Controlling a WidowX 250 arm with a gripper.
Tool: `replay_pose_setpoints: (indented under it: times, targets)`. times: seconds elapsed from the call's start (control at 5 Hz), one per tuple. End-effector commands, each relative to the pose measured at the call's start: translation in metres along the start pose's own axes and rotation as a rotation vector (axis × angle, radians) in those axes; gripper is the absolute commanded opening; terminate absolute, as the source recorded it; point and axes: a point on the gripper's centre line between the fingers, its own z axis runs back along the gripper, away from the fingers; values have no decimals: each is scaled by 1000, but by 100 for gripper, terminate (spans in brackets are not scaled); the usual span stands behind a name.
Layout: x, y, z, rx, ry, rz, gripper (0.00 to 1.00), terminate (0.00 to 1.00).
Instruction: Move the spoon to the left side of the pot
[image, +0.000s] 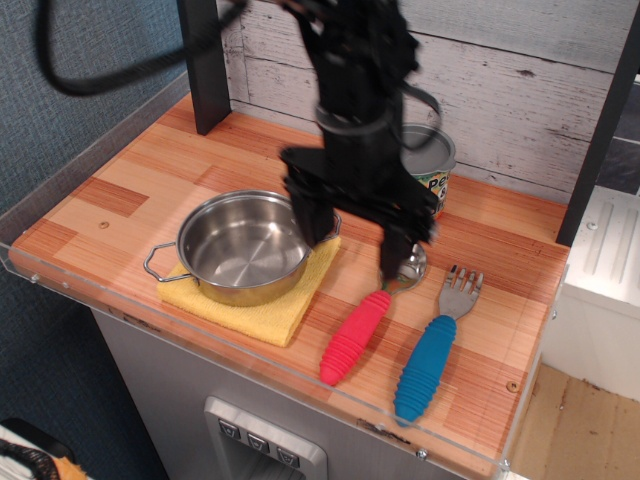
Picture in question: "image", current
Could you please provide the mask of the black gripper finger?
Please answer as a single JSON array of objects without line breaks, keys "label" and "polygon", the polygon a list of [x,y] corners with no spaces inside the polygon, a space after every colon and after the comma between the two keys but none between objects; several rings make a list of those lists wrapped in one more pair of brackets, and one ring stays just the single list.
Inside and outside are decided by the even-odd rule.
[{"label": "black gripper finger", "polygon": [[324,200],[301,193],[290,194],[300,233],[309,247],[315,247],[334,230],[334,209]]},{"label": "black gripper finger", "polygon": [[386,223],[380,245],[380,270],[384,280],[394,279],[400,266],[412,254],[418,241],[416,227],[409,224]]}]

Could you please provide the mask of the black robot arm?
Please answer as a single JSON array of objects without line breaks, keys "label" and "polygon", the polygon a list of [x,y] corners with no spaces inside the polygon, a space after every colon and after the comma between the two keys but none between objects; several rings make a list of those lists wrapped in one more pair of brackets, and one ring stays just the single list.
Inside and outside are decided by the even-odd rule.
[{"label": "black robot arm", "polygon": [[287,147],[285,187],[310,246],[335,210],[380,225],[380,269],[398,273],[414,244],[430,239],[437,198],[402,165],[403,97],[438,102],[407,84],[417,40],[395,1],[284,1],[315,69],[320,148]]}]

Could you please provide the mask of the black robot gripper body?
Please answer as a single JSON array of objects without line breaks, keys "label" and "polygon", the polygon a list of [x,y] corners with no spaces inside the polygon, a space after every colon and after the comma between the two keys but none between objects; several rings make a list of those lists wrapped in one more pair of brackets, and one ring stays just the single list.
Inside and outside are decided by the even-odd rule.
[{"label": "black robot gripper body", "polygon": [[355,124],[320,109],[316,114],[323,146],[289,146],[280,152],[287,165],[289,195],[324,200],[333,209],[382,227],[414,225],[418,240],[429,240],[437,198],[402,164],[401,153],[407,147],[402,116],[387,111],[370,123]]}]

